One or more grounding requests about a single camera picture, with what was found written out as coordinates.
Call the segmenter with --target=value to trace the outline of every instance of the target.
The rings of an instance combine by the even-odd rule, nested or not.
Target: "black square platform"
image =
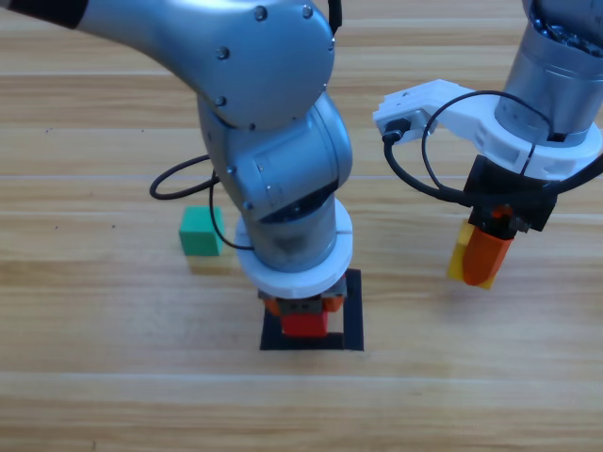
[[[362,313],[362,274],[360,270],[346,272],[348,297],[343,304],[343,332],[330,332],[320,339],[291,338],[283,335],[278,317],[264,312],[261,350],[365,350]]]

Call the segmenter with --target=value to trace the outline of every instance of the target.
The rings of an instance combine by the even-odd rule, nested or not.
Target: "green block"
[[[224,222],[219,207],[214,207],[216,222],[224,234]],[[180,225],[180,242],[186,256],[220,256],[223,243],[211,222],[209,207],[189,206]]]

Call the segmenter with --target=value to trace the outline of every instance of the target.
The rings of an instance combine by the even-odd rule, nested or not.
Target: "yellow block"
[[[466,220],[463,220],[461,224],[461,231],[459,232],[459,236],[456,240],[456,246],[454,247],[454,251],[452,252],[452,257],[450,257],[450,263],[448,265],[448,277],[451,280],[463,281],[463,258],[464,252],[467,249],[467,245],[469,244],[469,239],[473,234],[473,230],[475,226],[469,224]],[[488,281],[479,285],[482,289],[490,290],[494,285],[494,281],[496,280],[496,276],[490,278]]]

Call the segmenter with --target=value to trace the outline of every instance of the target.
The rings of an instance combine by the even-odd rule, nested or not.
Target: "wood grain surface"
[[[392,176],[371,115],[434,78],[501,89],[519,0],[344,0],[330,92],[363,270],[364,353],[261,352],[236,257],[187,260],[159,172],[204,153],[153,61],[0,13],[0,450],[603,450],[603,181],[517,238],[492,291],[446,279],[467,210]],[[474,149],[431,140],[460,186]],[[425,177],[416,145],[398,158]],[[196,168],[169,187],[208,175]],[[236,209],[221,189],[227,233]]]

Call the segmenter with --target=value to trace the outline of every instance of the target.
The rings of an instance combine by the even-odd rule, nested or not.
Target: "cable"
[[[216,181],[216,184],[220,181],[218,176],[216,175],[216,170],[214,169],[211,172],[211,181]],[[214,214],[214,186],[216,184],[211,184],[209,186],[209,214],[211,216],[211,223],[214,225],[214,230],[216,234],[220,238],[225,245],[228,245],[230,248],[234,248],[235,250],[245,250],[245,251],[253,251],[254,247],[243,247],[240,245],[235,245],[233,242],[229,241],[222,235],[220,228],[218,227],[218,223],[216,222],[216,216]]]
[[[329,0],[329,26],[333,32],[333,36],[337,33],[337,29],[343,24],[343,8],[341,0]]]
[[[175,167],[168,169],[159,177],[157,177],[153,183],[151,184],[151,188],[149,192],[151,196],[156,200],[160,201],[172,201],[172,200],[180,200],[182,198],[186,198],[187,196],[193,195],[195,193],[199,193],[201,191],[207,190],[209,188],[209,215],[211,217],[211,224],[214,227],[214,231],[225,245],[234,248],[235,250],[254,250],[253,247],[242,247],[239,245],[235,245],[231,241],[227,240],[220,228],[218,227],[218,223],[216,222],[216,214],[214,213],[214,186],[220,183],[220,178],[216,175],[216,171],[213,170],[211,174],[211,179],[209,181],[203,182],[197,186],[192,186],[191,188],[187,188],[185,190],[176,191],[173,193],[161,194],[157,193],[157,189],[166,179],[173,176],[178,171],[181,171],[185,168],[192,167],[193,165],[197,165],[198,163],[202,163],[204,161],[209,160],[209,155],[202,155],[200,157],[192,158],[186,162],[181,163],[180,165],[176,165]]]
[[[427,138],[430,135],[430,130],[432,129],[433,124],[438,119],[438,117],[442,113],[444,113],[446,110],[448,110],[451,106],[453,106],[455,104],[458,104],[459,102],[464,101],[465,99],[469,99],[471,97],[490,96],[490,95],[492,95],[492,96],[499,96],[499,97],[505,97],[507,99],[511,99],[512,101],[515,101],[518,104],[524,106],[525,108],[527,108],[532,113],[535,113],[544,122],[546,122],[546,125],[548,126],[548,133],[551,134],[553,127],[552,127],[552,124],[551,124],[549,118],[547,118],[543,113],[541,113],[540,111],[538,111],[533,106],[529,105],[526,101],[520,99],[517,96],[513,96],[512,94],[509,94],[508,92],[495,91],[495,90],[472,91],[472,92],[468,92],[467,94],[463,94],[462,96],[459,96],[459,97],[457,97],[455,99],[452,99],[450,102],[442,105],[435,113],[433,113],[433,116],[427,121],[427,125],[425,126],[425,130],[423,131],[423,139],[421,140],[421,153],[423,155],[423,162],[425,163],[425,168],[427,169],[427,172],[430,174],[430,177],[432,178],[433,183],[436,184],[438,186],[438,188],[442,188],[443,189],[443,188],[445,188],[445,186],[442,185],[440,183],[440,181],[438,180],[437,176],[433,172],[432,165],[430,164],[429,158],[427,158]],[[530,157],[534,153],[535,149],[536,149],[536,143],[532,144],[532,148],[531,148],[531,151],[530,151]]]
[[[399,165],[398,161],[396,160],[396,157],[394,156],[394,144],[402,139],[404,133],[410,130],[410,126],[406,130],[392,131],[386,133],[383,136],[383,153],[385,155],[385,160],[389,164],[392,171],[394,171],[394,173],[408,186],[440,201],[454,202],[460,205],[464,205],[466,207],[511,205],[514,207],[524,208],[537,206],[546,202],[552,197],[561,195],[562,193],[566,193],[579,186],[583,186],[584,184],[591,182],[595,177],[598,177],[603,173],[603,154],[601,154],[595,161],[593,161],[590,165],[585,167],[580,172],[565,179],[564,181],[551,182],[537,191],[521,191],[506,195],[480,195],[475,193],[466,193],[462,190],[457,190],[449,186],[444,186],[433,172],[432,166],[427,156],[427,138],[430,134],[429,131],[432,129],[432,126],[437,120],[437,118],[444,111],[446,111],[447,108],[450,108],[452,105],[461,102],[464,99],[481,95],[498,95],[500,97],[506,97],[508,99],[520,103],[521,105],[525,106],[530,111],[534,112],[539,117],[541,117],[548,125],[549,135],[552,135],[552,127],[550,120],[543,113],[526,104],[525,101],[513,96],[512,94],[502,91],[473,91],[471,93],[464,94],[463,96],[459,96],[439,108],[430,118],[423,132],[423,138],[421,141],[423,161],[425,162],[425,167],[427,168],[428,173],[432,177],[433,182],[437,185],[437,188],[423,184],[418,179],[411,176]]]
[[[157,193],[157,189],[159,186],[165,182],[166,179],[172,177],[176,172],[182,171],[188,167],[192,167],[193,165],[197,165],[206,160],[209,160],[209,155],[202,155],[201,157],[192,158],[186,162],[181,163],[180,165],[176,165],[175,167],[168,169],[166,172],[157,177],[153,183],[151,184],[151,188],[149,189],[149,193],[156,200],[160,201],[172,201],[172,200],[180,200],[182,198],[186,198],[187,196],[194,195],[195,193],[199,193],[200,191],[207,190],[209,187],[217,184],[220,179],[217,178],[216,181],[209,180],[207,182],[203,182],[197,186],[192,186],[191,188],[187,188],[186,190],[176,191],[173,193]]]

